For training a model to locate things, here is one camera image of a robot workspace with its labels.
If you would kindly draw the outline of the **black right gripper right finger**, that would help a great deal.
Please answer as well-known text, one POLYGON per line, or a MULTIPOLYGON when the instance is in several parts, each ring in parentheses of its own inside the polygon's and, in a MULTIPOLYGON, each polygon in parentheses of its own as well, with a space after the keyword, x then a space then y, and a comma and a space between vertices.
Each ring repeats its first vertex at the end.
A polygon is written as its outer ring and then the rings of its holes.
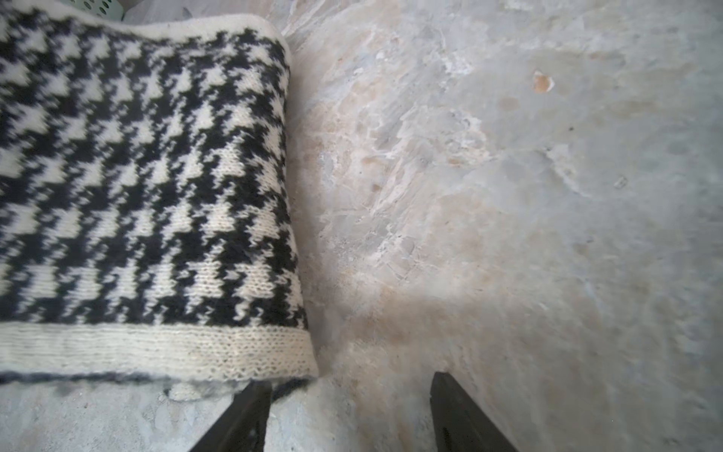
POLYGON ((449 373, 434 374, 430 408, 440 452, 518 451, 449 373))

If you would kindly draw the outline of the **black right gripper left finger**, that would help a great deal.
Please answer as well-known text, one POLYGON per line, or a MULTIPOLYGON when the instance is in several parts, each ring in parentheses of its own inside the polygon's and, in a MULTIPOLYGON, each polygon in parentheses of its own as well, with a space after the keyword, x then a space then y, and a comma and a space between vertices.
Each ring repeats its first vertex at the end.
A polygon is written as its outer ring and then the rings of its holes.
POLYGON ((190 452, 262 452, 271 401, 270 382, 251 382, 190 452))

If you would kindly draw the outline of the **black white houndstooth scarf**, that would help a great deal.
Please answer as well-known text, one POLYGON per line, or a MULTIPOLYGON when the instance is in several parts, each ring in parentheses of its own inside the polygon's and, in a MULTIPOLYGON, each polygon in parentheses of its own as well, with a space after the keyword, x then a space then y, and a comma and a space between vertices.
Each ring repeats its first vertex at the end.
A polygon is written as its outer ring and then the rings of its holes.
POLYGON ((248 14, 129 26, 1 5, 1 380, 310 380, 291 53, 248 14))

